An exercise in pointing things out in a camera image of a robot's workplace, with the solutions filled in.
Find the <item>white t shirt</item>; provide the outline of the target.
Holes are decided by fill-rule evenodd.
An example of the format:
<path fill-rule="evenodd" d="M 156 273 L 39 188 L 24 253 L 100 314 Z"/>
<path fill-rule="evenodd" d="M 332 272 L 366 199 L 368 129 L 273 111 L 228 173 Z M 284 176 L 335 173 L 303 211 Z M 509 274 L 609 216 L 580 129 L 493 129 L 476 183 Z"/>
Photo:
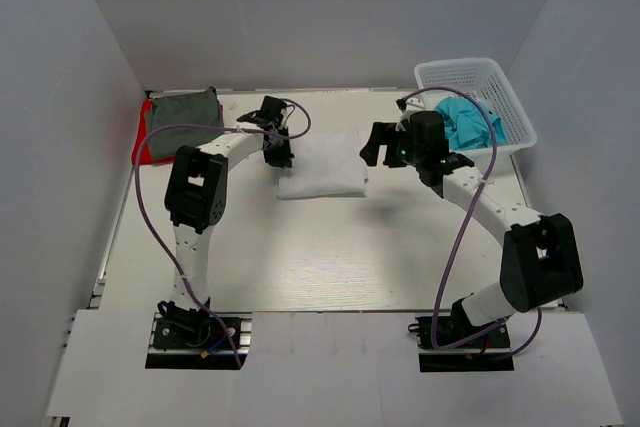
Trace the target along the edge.
<path fill-rule="evenodd" d="M 279 178 L 279 200 L 363 197 L 368 171 L 357 130 L 308 133 L 291 142 L 293 164 Z"/>

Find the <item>blue t shirt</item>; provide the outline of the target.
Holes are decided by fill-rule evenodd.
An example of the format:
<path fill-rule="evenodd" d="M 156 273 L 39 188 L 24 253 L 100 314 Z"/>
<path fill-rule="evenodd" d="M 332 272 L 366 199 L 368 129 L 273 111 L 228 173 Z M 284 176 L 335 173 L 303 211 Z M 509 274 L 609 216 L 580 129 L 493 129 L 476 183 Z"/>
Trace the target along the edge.
<path fill-rule="evenodd" d="M 445 135 L 452 150 L 491 148 L 491 134 L 485 118 L 474 104 L 459 97 L 447 97 L 435 107 L 444 121 Z"/>

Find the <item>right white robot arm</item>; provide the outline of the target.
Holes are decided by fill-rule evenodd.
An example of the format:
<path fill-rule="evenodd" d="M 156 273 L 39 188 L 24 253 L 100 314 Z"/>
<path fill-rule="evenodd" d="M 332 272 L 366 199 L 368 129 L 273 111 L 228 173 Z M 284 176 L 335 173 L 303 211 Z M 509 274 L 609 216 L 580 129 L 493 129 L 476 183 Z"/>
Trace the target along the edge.
<path fill-rule="evenodd" d="M 413 111 L 398 123 L 374 123 L 360 156 L 370 167 L 415 168 L 425 186 L 465 210 L 501 246 L 498 280 L 451 308 L 451 331 L 459 343 L 475 345 L 490 324 L 583 288 L 571 221 L 518 203 L 471 159 L 450 151 L 438 113 Z"/>

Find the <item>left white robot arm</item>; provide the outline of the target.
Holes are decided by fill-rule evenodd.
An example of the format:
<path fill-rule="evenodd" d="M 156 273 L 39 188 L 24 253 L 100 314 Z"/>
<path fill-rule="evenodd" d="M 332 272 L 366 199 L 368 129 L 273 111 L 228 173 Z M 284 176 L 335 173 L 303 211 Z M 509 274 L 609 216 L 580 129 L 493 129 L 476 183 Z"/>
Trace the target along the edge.
<path fill-rule="evenodd" d="M 208 254 L 214 226 L 226 209 L 230 171 L 260 152 L 267 165 L 292 166 L 294 154 L 287 139 L 288 105 L 266 96 L 261 108 L 237 119 L 236 128 L 201 147 L 178 149 L 165 194 L 165 208 L 175 236 L 175 257 L 180 265 L 173 281 L 170 311 L 190 311 L 180 317 L 177 334 L 188 345 L 199 346 L 211 334 L 211 321 L 198 312 L 210 302 L 207 286 Z"/>

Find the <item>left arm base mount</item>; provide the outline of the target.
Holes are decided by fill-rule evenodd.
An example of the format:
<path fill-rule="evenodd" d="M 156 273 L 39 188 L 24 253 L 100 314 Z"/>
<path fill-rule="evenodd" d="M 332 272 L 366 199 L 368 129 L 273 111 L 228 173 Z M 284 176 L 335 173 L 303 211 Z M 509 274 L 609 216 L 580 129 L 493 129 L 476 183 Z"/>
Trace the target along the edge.
<path fill-rule="evenodd" d="M 185 310 L 173 302 L 157 304 L 145 367 L 151 370 L 238 370 L 251 343 L 252 315 Z"/>

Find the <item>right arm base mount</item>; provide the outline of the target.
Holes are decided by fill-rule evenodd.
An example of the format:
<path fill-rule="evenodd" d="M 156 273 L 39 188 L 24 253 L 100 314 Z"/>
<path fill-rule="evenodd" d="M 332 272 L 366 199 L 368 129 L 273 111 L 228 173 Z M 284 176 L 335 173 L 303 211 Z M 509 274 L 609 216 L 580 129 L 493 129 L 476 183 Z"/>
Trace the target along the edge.
<path fill-rule="evenodd" d="M 436 349 L 430 337 L 432 317 L 420 316 L 407 331 L 415 337 L 421 373 L 511 372 L 514 362 L 507 328 L 502 325 L 462 346 Z"/>

